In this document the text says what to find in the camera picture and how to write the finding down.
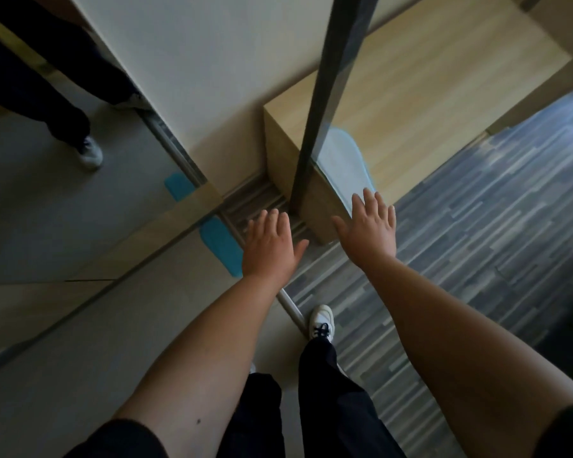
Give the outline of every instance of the finger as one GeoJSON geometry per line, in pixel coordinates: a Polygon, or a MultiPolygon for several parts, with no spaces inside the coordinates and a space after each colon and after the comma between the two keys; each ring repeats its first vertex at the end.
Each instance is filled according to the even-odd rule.
{"type": "Polygon", "coordinates": [[[356,220],[359,217],[365,216],[365,204],[357,193],[352,195],[352,219],[356,220]]]}
{"type": "Polygon", "coordinates": [[[389,226],[393,230],[397,228],[397,213],[395,212],[395,206],[389,207],[389,226]]]}
{"type": "Polygon", "coordinates": [[[303,258],[304,252],[306,252],[309,244],[310,241],[307,239],[302,239],[297,243],[297,246],[295,246],[295,249],[293,250],[295,254],[295,263],[299,263],[299,261],[303,258]]]}
{"type": "Polygon", "coordinates": [[[265,219],[267,218],[267,210],[263,209],[259,214],[259,218],[255,223],[255,236],[260,237],[263,236],[263,232],[265,231],[265,219]]]}
{"type": "Polygon", "coordinates": [[[382,220],[387,222],[389,220],[389,208],[384,203],[384,199],[382,199],[382,195],[378,191],[376,191],[374,196],[378,202],[378,215],[382,220]]]}
{"type": "Polygon", "coordinates": [[[344,222],[344,220],[337,215],[331,217],[331,221],[333,222],[333,226],[336,228],[337,236],[340,238],[340,242],[343,241],[348,234],[348,225],[346,225],[346,222],[344,222]]]}
{"type": "Polygon", "coordinates": [[[246,244],[252,241],[254,231],[255,231],[255,221],[253,219],[250,219],[248,222],[248,226],[246,227],[246,244]]]}
{"type": "Polygon", "coordinates": [[[376,201],[376,198],[374,198],[369,188],[363,190],[363,197],[365,198],[365,211],[367,215],[378,215],[378,201],[376,201]]]}
{"type": "Polygon", "coordinates": [[[283,212],[278,217],[278,226],[276,227],[276,233],[278,236],[282,236],[284,234],[291,234],[291,222],[288,218],[288,214],[283,212]]]}
{"type": "Polygon", "coordinates": [[[265,234],[277,235],[276,225],[278,224],[278,214],[278,209],[272,209],[269,211],[269,215],[265,220],[265,234]]]}

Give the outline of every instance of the forearm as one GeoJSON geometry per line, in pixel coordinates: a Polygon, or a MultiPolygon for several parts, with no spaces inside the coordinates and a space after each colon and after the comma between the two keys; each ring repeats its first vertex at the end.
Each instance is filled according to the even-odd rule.
{"type": "Polygon", "coordinates": [[[237,406],[277,291],[267,280],[240,280],[168,346],[115,416],[145,424],[171,457],[212,453],[237,406]]]}
{"type": "Polygon", "coordinates": [[[393,258],[366,272],[414,368],[469,453],[492,454],[487,439],[504,445],[501,453],[526,455],[558,411],[573,404],[573,381],[418,273],[393,258]],[[477,444],[475,453],[469,443],[477,444]]]}

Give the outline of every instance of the hand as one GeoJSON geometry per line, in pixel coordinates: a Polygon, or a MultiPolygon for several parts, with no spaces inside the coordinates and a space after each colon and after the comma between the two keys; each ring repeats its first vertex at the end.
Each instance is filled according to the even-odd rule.
{"type": "Polygon", "coordinates": [[[372,194],[365,188],[365,204],[358,194],[352,195],[352,225],[348,227],[340,217],[333,216],[333,224],[342,247],[351,261],[366,271],[378,260],[396,257],[397,216],[394,206],[387,206],[380,193],[372,194]]]}
{"type": "Polygon", "coordinates": [[[304,239],[293,248],[288,215],[279,215],[278,209],[269,214],[263,210],[256,221],[249,220],[242,273],[271,281],[277,292],[293,276],[309,243],[304,239]]]}

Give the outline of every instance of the black shoelace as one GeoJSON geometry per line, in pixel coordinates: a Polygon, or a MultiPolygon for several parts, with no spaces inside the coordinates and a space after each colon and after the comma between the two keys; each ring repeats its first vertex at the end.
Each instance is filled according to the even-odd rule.
{"type": "Polygon", "coordinates": [[[314,328],[314,337],[328,338],[329,325],[327,323],[323,323],[320,326],[314,328]]]}

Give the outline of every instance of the white shoe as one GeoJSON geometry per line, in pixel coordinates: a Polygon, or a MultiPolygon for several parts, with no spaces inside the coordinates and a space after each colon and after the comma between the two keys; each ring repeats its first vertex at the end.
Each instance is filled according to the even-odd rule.
{"type": "Polygon", "coordinates": [[[148,103],[146,98],[140,93],[132,93],[132,96],[128,98],[127,101],[120,102],[113,105],[115,109],[141,109],[141,110],[153,110],[151,105],[148,103]]]}
{"type": "Polygon", "coordinates": [[[85,138],[81,148],[75,148],[74,150],[83,167],[88,170],[99,169],[104,161],[104,154],[102,154],[98,142],[90,136],[85,138]]]}
{"type": "Polygon", "coordinates": [[[327,305],[319,305],[312,311],[308,330],[310,339],[326,338],[333,342],[336,324],[333,321],[333,312],[327,305]]]}

